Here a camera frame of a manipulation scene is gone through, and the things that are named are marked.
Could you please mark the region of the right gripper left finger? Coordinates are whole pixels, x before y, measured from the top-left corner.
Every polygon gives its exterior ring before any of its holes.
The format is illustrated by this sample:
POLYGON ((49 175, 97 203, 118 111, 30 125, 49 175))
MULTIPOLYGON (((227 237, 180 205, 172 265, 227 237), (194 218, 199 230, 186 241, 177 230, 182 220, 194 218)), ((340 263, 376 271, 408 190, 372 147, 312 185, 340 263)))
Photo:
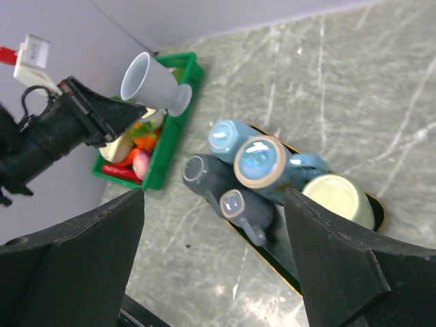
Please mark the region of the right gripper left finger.
POLYGON ((1 325, 116 326, 143 225, 132 189, 1 246, 1 325))

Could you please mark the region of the white footed mug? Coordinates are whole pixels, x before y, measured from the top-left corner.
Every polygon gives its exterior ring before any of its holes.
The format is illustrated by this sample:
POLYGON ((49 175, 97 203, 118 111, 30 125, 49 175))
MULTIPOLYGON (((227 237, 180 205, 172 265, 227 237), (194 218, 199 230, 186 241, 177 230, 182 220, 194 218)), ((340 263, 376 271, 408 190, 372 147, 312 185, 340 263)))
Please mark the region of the white footed mug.
POLYGON ((179 84, 170 71, 147 52, 140 53, 129 65, 121 83, 120 95, 124 101, 142 104, 151 113, 143 121, 169 114, 180 116, 187 109, 192 88, 179 84))

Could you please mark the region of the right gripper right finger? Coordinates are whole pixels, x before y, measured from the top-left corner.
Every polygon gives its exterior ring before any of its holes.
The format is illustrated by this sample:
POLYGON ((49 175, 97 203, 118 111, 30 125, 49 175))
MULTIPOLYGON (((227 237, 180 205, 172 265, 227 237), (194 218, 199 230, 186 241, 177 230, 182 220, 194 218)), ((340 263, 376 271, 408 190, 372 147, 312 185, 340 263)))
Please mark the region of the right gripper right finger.
POLYGON ((434 326, 435 250, 344 219, 288 189, 287 231, 311 326, 434 326))

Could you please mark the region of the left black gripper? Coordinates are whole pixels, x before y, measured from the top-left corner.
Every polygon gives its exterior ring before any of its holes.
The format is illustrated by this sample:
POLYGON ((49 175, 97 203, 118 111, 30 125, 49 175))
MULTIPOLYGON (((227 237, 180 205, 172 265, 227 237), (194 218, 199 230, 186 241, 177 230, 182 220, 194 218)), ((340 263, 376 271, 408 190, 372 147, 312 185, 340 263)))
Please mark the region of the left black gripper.
POLYGON ((18 123, 20 146, 13 152, 13 176, 37 177, 78 145, 103 146, 146 114, 143 105, 105 97, 73 76, 59 83, 61 94, 42 85, 28 87, 21 96, 23 117, 18 123), (28 96, 46 95, 46 107, 30 114, 28 96))

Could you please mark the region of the pale green mug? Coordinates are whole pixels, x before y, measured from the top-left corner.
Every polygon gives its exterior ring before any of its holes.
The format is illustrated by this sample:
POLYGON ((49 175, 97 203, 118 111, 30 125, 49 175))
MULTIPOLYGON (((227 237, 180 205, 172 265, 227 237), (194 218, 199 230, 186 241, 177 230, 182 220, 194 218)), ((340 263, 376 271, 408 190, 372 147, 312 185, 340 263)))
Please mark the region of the pale green mug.
POLYGON ((329 211, 373 230, 375 217, 364 190, 337 174, 324 174, 308 182, 302 193, 329 211))

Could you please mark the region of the small slate grey mug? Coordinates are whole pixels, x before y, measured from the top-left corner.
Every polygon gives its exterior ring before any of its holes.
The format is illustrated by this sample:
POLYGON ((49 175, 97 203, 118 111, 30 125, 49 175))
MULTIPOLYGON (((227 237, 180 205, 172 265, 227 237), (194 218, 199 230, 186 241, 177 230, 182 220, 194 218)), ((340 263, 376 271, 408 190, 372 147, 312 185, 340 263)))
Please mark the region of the small slate grey mug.
POLYGON ((274 204, 248 189, 231 189, 219 200, 223 216, 242 228, 257 247, 267 243, 266 230, 274 219, 274 204))

